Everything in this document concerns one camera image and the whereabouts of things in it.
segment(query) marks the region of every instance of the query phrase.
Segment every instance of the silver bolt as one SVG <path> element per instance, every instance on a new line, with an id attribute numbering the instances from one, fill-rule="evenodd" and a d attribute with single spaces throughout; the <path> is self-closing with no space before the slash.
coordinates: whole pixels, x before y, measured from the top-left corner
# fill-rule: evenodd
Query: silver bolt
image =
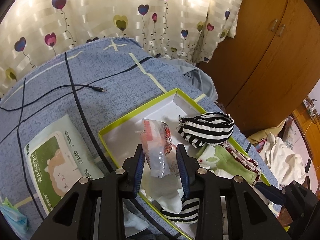
<path id="1" fill-rule="evenodd" d="M 198 173 L 199 173 L 199 174 L 206 174 L 206 173 L 207 173 L 207 169 L 205 169 L 205 168 L 199 168 L 199 169 L 198 169 Z"/>
<path id="2" fill-rule="evenodd" d="M 82 177 L 79 179 L 80 184 L 86 184 L 88 181 L 89 181 L 89 179 L 87 177 Z"/>
<path id="3" fill-rule="evenodd" d="M 118 175 L 124 174 L 124 172 L 125 172 L 125 169 L 123 169 L 123 168 L 116 169 L 116 174 L 118 174 Z"/>
<path id="4" fill-rule="evenodd" d="M 235 182 L 241 183 L 243 182 L 243 178 L 241 176 L 235 176 Z"/>

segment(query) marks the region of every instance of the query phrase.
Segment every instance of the wet wipes pack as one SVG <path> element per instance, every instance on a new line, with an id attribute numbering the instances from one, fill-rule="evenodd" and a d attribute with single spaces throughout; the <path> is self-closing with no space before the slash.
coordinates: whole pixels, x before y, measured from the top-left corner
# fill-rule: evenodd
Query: wet wipes pack
<path id="1" fill-rule="evenodd" d="M 81 177 L 104 177 L 67 114 L 38 133 L 24 153 L 46 214 Z"/>

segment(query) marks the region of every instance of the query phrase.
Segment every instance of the wardrobe handle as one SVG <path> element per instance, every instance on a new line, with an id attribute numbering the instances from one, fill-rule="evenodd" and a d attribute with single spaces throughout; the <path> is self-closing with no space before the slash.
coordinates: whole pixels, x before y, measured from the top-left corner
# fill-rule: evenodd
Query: wardrobe handle
<path id="1" fill-rule="evenodd" d="M 284 27 L 285 27 L 285 25 L 283 24 L 282 27 L 281 27 L 281 30 L 279 32 L 279 37 L 281 37 L 281 34 L 282 34 L 283 30 L 284 30 Z"/>
<path id="2" fill-rule="evenodd" d="M 273 22 L 273 25 L 271 27 L 271 31 L 273 32 L 275 30 L 276 24 L 278 22 L 278 19 L 275 19 L 275 21 Z"/>

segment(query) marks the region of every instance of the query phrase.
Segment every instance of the heart balloon print curtain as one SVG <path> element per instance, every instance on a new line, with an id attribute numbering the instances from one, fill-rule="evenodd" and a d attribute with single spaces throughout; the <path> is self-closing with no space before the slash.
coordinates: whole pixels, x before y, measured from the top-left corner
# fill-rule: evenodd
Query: heart balloon print curtain
<path id="1" fill-rule="evenodd" d="M 75 46 L 134 38 L 153 57 L 209 61 L 242 0 L 16 0 L 0 23 L 0 97 Z"/>

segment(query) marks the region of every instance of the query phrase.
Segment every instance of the wardrobe door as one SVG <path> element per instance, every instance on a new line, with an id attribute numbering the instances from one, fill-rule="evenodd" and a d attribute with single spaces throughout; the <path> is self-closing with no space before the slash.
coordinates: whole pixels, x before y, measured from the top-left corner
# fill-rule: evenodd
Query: wardrobe door
<path id="1" fill-rule="evenodd" d="M 289 0 L 262 60 L 226 108 L 245 135 L 275 127 L 320 78 L 320 26 L 303 0 Z"/>
<path id="2" fill-rule="evenodd" d="M 228 106 L 266 52 L 288 0 L 243 0 L 235 39 L 226 37 L 199 68 L 211 76 L 219 102 Z"/>

